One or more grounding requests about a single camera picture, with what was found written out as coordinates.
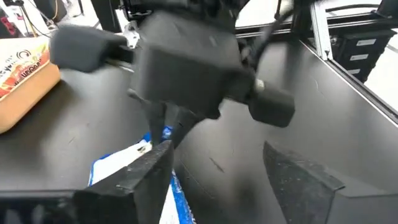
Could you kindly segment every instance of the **black tabletop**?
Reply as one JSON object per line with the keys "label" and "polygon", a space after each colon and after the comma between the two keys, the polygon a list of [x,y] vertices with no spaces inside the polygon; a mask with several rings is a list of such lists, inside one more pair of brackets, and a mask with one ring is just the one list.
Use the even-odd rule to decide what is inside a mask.
{"label": "black tabletop", "polygon": [[[76,189],[91,163],[148,131],[126,90],[129,74],[104,67],[62,71],[62,82],[15,127],[0,135],[0,190]],[[396,125],[301,42],[272,44],[259,78],[295,95],[288,128],[255,122],[225,101],[221,118],[200,123],[177,150],[175,168],[199,223],[285,223],[264,166],[263,144],[398,192]]]}

